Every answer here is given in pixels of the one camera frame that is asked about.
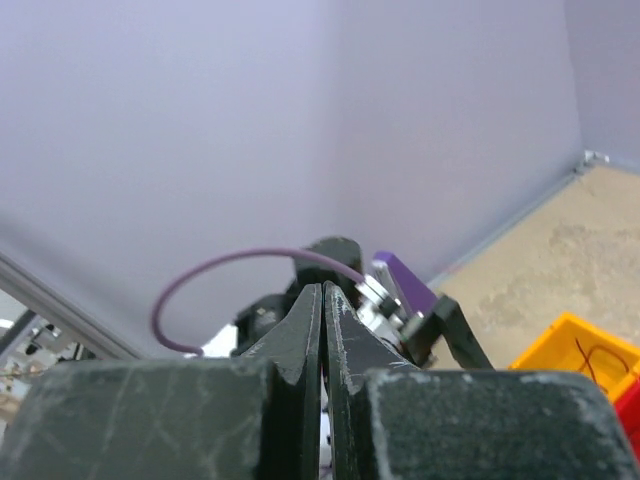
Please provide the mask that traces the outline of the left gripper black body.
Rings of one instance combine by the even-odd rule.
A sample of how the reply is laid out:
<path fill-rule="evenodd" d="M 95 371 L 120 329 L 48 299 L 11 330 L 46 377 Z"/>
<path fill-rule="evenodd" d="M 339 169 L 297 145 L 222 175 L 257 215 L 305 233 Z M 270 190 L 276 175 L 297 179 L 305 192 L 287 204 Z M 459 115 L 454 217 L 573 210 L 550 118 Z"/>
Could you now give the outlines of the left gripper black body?
<path fill-rule="evenodd" d="M 441 336 L 436 317 L 416 312 L 399 334 L 405 356 L 418 368 L 429 368 L 434 362 L 432 349 Z"/>

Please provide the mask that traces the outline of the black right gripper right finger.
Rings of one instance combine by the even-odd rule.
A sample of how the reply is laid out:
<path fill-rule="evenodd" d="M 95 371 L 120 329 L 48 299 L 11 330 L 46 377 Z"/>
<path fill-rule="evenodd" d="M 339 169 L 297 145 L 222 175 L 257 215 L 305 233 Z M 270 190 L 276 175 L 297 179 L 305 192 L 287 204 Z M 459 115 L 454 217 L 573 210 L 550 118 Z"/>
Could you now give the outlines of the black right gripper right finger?
<path fill-rule="evenodd" d="M 420 370 L 324 287 L 337 479 L 635 479 L 613 406 L 562 371 Z"/>

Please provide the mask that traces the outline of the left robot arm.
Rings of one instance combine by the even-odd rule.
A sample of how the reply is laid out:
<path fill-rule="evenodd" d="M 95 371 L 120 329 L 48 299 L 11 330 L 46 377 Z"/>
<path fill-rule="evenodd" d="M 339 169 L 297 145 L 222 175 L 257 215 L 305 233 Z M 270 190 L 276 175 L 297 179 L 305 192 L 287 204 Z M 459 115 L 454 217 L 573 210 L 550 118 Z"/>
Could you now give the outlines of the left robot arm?
<path fill-rule="evenodd" d="M 435 294 L 389 251 L 374 254 L 370 274 L 362 271 L 359 244 L 344 237 L 325 238 L 305 249 L 240 250 L 211 259 L 194 272 L 210 272 L 261 257 L 291 259 L 294 279 L 283 292 L 261 297 L 241 310 L 230 325 L 203 346 L 205 355 L 234 357 L 248 351 L 290 313 L 304 286 L 332 281 L 347 294 L 356 308 L 356 318 L 414 365 L 431 367 L 434 347 L 443 340 L 461 368 L 493 367 L 459 303 Z"/>

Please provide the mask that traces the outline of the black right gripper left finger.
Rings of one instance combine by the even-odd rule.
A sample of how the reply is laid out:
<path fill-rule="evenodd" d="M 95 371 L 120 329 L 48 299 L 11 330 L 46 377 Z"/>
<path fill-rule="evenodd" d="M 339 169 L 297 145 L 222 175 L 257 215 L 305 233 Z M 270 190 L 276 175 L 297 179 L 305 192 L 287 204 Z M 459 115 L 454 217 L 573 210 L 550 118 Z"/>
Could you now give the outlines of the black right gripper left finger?
<path fill-rule="evenodd" d="M 243 355 L 48 370 L 1 447 L 5 479 L 315 479 L 322 289 Z"/>

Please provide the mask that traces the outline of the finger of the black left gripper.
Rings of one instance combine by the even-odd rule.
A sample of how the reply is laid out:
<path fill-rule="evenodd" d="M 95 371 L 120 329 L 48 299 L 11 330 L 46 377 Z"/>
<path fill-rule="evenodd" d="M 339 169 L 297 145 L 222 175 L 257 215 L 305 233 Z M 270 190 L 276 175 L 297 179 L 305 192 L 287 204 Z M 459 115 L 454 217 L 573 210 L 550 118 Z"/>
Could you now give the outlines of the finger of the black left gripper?
<path fill-rule="evenodd" d="M 456 300 L 442 295 L 432 314 L 453 359 L 462 369 L 494 369 Z"/>

